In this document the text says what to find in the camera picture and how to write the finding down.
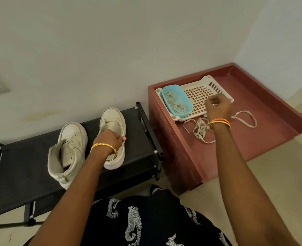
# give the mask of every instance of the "white sneaker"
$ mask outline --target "white sneaker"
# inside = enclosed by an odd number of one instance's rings
[[[69,188],[85,163],[86,146],[87,133],[84,127],[73,122],[62,128],[57,144],[50,147],[47,169],[64,189]]]
[[[113,107],[107,108],[103,111],[100,122],[100,131],[99,133],[111,129],[113,132],[116,132],[120,136],[126,135],[126,123],[122,113]],[[111,160],[115,157],[115,154],[108,156],[107,160]],[[118,150],[118,155],[112,161],[104,163],[106,169],[112,170],[120,167],[125,159],[125,143],[123,142],[121,147]]]

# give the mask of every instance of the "red plastic tray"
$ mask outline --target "red plastic tray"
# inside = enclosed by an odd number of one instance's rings
[[[182,122],[174,122],[155,89],[198,81],[206,75],[211,75],[234,98],[235,112],[247,110],[257,119],[256,128],[249,128],[235,119],[231,122],[232,135],[246,161],[302,133],[302,115],[236,64],[149,86],[149,119],[165,152],[165,171],[178,193],[218,176],[216,145],[198,140],[192,133],[194,123],[186,124],[190,131],[187,133]],[[248,115],[241,117],[253,124]],[[206,140],[214,139],[207,134]]]

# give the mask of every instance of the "gold bangle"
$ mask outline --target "gold bangle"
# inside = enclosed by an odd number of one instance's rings
[[[109,148],[112,148],[112,150],[115,152],[115,157],[113,157],[111,160],[106,160],[105,162],[112,161],[112,160],[114,160],[114,159],[117,157],[118,151],[117,151],[114,147],[112,147],[111,145],[106,144],[106,143],[100,143],[100,142],[95,143],[95,144],[91,147],[91,151],[92,151],[93,148],[95,148],[96,146],[101,146],[101,145],[108,146]]]
[[[227,123],[227,122],[224,122],[224,121],[212,121],[212,122],[210,122],[210,123],[208,123],[208,124],[210,125],[210,124],[213,124],[213,123],[224,123],[224,124],[226,124],[226,125],[230,128],[230,130],[231,130],[231,125],[230,125],[229,123]]]

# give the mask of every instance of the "white plastic basket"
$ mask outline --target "white plastic basket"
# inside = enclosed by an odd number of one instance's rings
[[[156,89],[157,95],[160,97],[162,103],[166,107],[166,110],[172,117],[174,121],[186,121],[188,119],[201,116],[206,114],[205,100],[212,95],[223,93],[228,99],[233,103],[234,99],[217,83],[217,81],[210,75],[204,76],[201,80],[195,81],[186,85],[181,85],[181,88],[184,90],[185,94],[189,97],[191,103],[193,104],[193,111],[184,118],[179,118],[178,116],[170,113],[163,102],[160,92],[162,88]]]

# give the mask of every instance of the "orange thread bracelet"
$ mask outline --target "orange thread bracelet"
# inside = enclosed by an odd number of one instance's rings
[[[230,128],[230,130],[231,130],[231,125],[230,125],[230,123],[227,123],[227,122],[224,122],[224,121],[211,121],[209,124],[213,124],[213,123],[224,123],[224,124],[226,124],[226,125]]]
[[[226,120],[224,118],[216,118],[214,120],[211,120],[211,122],[214,122],[214,121],[224,121],[224,122],[230,123],[228,120]]]

